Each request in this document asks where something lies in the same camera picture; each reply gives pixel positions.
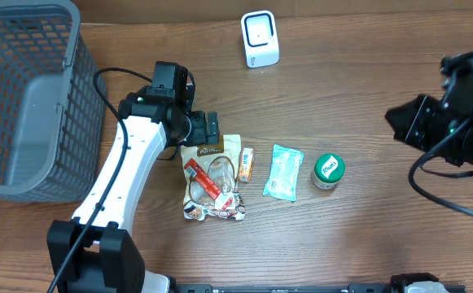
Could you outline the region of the brown snack pouch red label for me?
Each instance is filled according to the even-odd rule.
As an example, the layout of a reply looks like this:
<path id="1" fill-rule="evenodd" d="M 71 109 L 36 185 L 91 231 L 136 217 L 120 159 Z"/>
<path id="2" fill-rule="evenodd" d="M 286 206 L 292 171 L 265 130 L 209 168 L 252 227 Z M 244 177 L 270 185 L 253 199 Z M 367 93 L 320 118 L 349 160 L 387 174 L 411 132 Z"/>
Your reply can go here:
<path id="1" fill-rule="evenodd" d="M 211 216 L 241 221 L 245 218 L 237 183 L 241 150 L 238 134 L 226 134 L 218 144 L 181 148 L 186 219 L 203 221 Z"/>

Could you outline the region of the small orange box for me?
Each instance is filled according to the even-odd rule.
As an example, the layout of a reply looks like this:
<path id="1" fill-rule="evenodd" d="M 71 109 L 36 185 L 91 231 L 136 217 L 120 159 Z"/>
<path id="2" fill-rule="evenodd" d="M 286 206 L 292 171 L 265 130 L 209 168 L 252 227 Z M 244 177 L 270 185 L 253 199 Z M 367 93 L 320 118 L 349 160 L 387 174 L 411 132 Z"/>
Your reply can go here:
<path id="1" fill-rule="evenodd" d="M 238 178 L 241 182 L 249 183 L 251 181 L 254 159 L 254 150 L 250 147 L 244 147 L 239 162 Z"/>

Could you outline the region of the light green wipes packet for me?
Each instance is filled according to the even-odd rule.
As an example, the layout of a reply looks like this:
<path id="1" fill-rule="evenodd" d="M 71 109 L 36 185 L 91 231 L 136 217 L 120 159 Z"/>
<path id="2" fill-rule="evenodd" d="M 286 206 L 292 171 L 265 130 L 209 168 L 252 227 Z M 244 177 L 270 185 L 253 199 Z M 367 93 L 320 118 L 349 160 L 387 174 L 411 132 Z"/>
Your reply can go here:
<path id="1" fill-rule="evenodd" d="M 297 179 L 303 158 L 303 152 L 275 144 L 263 195 L 295 202 Z"/>

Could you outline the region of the green lid white jar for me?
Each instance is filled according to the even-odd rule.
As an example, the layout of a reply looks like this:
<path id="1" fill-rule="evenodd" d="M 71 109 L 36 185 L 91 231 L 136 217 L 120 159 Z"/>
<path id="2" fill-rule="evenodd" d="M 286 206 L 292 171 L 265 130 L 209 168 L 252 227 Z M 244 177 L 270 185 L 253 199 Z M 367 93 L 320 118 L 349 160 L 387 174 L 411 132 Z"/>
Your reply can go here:
<path id="1" fill-rule="evenodd" d="M 345 162 L 334 153 L 326 153 L 318 158 L 311 173 L 313 184 L 322 190 L 335 188 L 345 174 Z"/>

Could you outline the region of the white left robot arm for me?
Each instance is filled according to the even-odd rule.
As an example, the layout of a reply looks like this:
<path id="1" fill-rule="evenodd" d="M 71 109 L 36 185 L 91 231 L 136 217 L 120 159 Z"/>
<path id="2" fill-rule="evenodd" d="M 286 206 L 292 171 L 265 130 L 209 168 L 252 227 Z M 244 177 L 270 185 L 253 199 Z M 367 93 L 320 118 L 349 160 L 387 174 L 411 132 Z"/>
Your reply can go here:
<path id="1" fill-rule="evenodd" d="M 47 234 L 54 279 L 50 292 L 178 290 L 174 278 L 147 271 L 132 239 L 134 215 L 153 164 L 169 147 L 217 144 L 217 114 L 192 109 L 195 79 L 185 67 L 158 61 L 153 76 L 111 109 L 115 141 L 70 221 Z"/>

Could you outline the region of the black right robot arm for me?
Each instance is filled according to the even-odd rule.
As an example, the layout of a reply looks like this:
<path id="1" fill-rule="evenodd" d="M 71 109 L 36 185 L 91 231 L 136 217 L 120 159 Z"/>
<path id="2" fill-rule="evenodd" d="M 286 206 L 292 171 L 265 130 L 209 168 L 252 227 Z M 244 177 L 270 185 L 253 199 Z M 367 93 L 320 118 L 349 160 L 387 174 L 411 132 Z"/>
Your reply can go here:
<path id="1" fill-rule="evenodd" d="M 440 72 L 445 76 L 442 98 L 419 94 L 417 98 L 387 110 L 385 119 L 397 141 L 425 152 L 468 119 L 469 125 L 435 156 L 456 166 L 473 165 L 473 51 L 443 57 Z"/>

